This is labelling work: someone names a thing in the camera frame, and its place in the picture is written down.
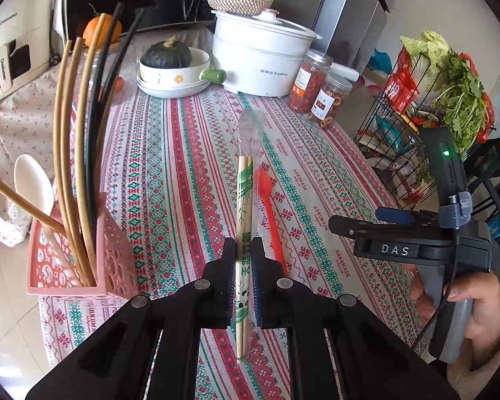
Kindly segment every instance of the red plastic spoon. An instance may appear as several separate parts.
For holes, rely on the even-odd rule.
[[[278,225],[274,218],[274,211],[270,203],[270,196],[272,195],[272,179],[267,172],[260,168],[259,170],[259,196],[265,205],[265,212],[267,213],[267,220],[269,222],[270,237],[272,238],[272,249],[274,251],[274,258],[277,262],[281,263],[285,276],[287,276],[287,267],[285,266],[285,259],[283,249],[281,248],[280,235],[278,233]]]

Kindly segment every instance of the human hand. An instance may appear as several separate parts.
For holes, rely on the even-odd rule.
[[[411,299],[416,301],[422,325],[436,308],[424,293],[424,285],[417,268],[404,264],[404,269],[415,272],[411,280]],[[474,364],[484,365],[500,348],[500,283],[494,274],[474,272],[454,280],[449,302],[474,299],[472,315],[465,329],[465,338],[472,342]]]

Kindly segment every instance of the wall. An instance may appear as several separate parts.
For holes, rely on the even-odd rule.
[[[376,49],[394,62],[400,35],[422,30],[443,35],[457,52],[469,54],[484,88],[490,92],[500,75],[500,24],[484,0],[395,0]]]

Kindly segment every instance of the white ladle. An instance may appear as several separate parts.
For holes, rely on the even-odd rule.
[[[27,201],[32,203],[46,215],[50,215],[54,206],[54,191],[52,184],[46,176],[41,165],[32,156],[20,155],[15,162],[15,191]],[[61,251],[61,246],[57,242],[53,230],[48,226],[43,226],[52,255],[56,258],[63,269],[63,273],[74,286],[81,286],[81,282],[74,272],[74,266],[70,264],[67,257]]]

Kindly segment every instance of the sleeve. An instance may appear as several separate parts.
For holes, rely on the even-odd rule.
[[[446,375],[448,382],[457,391],[461,400],[473,400],[487,386],[500,367],[500,350],[484,366],[472,369],[472,346],[469,340],[463,342],[461,354],[454,364],[449,364]]]

